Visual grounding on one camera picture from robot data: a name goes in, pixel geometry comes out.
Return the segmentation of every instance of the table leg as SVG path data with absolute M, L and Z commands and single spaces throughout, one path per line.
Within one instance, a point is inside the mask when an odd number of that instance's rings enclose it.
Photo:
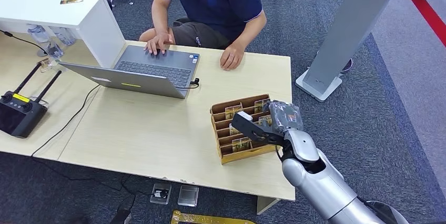
M 280 199 L 257 196 L 257 215 L 261 215 L 279 201 Z

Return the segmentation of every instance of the wooden table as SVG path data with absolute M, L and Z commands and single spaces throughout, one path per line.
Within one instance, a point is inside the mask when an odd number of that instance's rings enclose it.
M 6 36 L 0 36 L 0 47 L 0 70 L 6 78 L 0 87 L 14 90 L 40 60 L 37 48 Z M 280 199 L 295 200 L 295 188 L 284 178 L 275 153 L 220 163 L 209 113 L 213 104 L 259 94 L 291 101 L 290 58 L 246 53 L 239 68 L 227 72 L 219 67 L 221 50 L 170 49 L 201 55 L 195 73 L 200 87 L 187 99 L 101 87 L 87 108 L 36 156 L 257 195 L 258 214 Z M 96 65 L 82 41 L 68 48 L 63 60 Z M 37 72 L 21 93 L 38 94 L 54 73 Z M 27 139 L 0 132 L 0 151 L 29 156 L 66 124 L 95 85 L 71 71 L 61 74 L 44 97 L 51 105 L 43 122 Z
M 31 39 L 29 35 L 16 34 L 16 36 L 27 40 Z M 8 90 L 14 91 L 36 63 L 43 58 L 37 57 L 38 48 L 7 37 L 3 33 L 0 34 L 0 48 L 0 76 L 2 79 L 0 81 L 0 93 L 3 94 Z M 96 65 L 94 57 L 81 40 L 78 40 L 76 44 L 66 50 L 64 60 L 72 63 Z M 54 70 L 45 73 L 37 71 L 20 94 L 26 97 L 37 97 L 55 74 L 56 71 Z M 26 139 L 12 137 L 0 131 L 0 151 L 30 156 L 46 140 L 58 132 L 71 116 L 80 109 L 85 95 L 93 87 L 95 87 L 95 83 L 90 80 L 70 71 L 63 72 L 43 98 L 43 100 L 49 102 L 49 110 L 43 120 Z M 86 109 L 35 156 L 57 160 L 85 111 Z
M 290 58 L 246 53 L 228 72 L 219 67 L 221 50 L 170 49 L 200 54 L 200 87 L 185 100 L 101 88 L 59 161 L 257 195 L 258 213 L 295 200 L 276 153 L 220 163 L 209 113 L 213 104 L 259 94 L 291 101 Z

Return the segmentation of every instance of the floor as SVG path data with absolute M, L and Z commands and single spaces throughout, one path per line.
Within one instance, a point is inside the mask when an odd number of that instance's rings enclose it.
M 126 39 L 137 39 L 152 25 L 151 0 L 134 1 L 119 1 L 113 10 Z M 446 1 L 428 1 L 445 20 Z M 247 51 L 290 56 L 295 79 L 310 65 L 342 0 L 262 2 L 268 24 Z M 182 16 L 174 0 L 169 20 Z M 305 130 L 347 183 L 364 199 L 394 206 L 410 223 L 446 220 L 445 56 L 411 1 L 391 0 L 354 55 L 352 71 L 325 103 L 292 87 Z M 93 181 L 68 181 L 27 157 L 1 153 L 0 160 L 0 223 L 64 224 L 80 215 L 108 223 L 128 196 Z M 72 178 L 94 177 L 114 188 L 123 176 L 48 163 Z M 127 185 L 149 192 L 155 182 L 132 176 Z M 200 189 L 198 207 L 180 207 L 179 186 L 174 184 L 167 206 L 138 195 L 132 223 L 169 223 L 173 210 L 255 223 L 324 223 L 299 192 L 296 202 L 281 201 L 256 216 L 255 197 L 209 188 Z

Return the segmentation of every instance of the laptop keyboard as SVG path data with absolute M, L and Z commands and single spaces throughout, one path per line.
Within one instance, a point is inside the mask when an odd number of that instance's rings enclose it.
M 177 87 L 189 86 L 191 70 L 121 61 L 117 70 L 166 77 Z

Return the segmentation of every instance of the cardboard organizer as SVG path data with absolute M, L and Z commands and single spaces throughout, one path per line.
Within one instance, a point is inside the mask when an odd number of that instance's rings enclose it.
M 227 162 L 232 162 L 236 160 L 245 159 L 248 157 L 254 157 L 262 155 L 265 153 L 275 151 L 274 145 L 266 145 L 260 142 L 251 141 L 249 143 L 249 149 L 232 152 L 232 141 L 236 139 L 245 138 L 243 134 L 230 135 L 229 134 L 229 124 L 232 123 L 232 119 L 226 119 L 225 108 L 237 106 L 242 104 L 243 111 L 250 114 L 253 118 L 252 121 L 256 122 L 259 117 L 269 115 L 266 113 L 254 113 L 254 102 L 258 100 L 268 99 L 269 95 L 259 95 L 244 99 L 237 99 L 225 103 L 215 104 L 211 107 L 211 120 L 212 126 L 214 127 L 215 137 L 217 139 L 217 151 L 221 158 L 221 163 L 225 164 Z

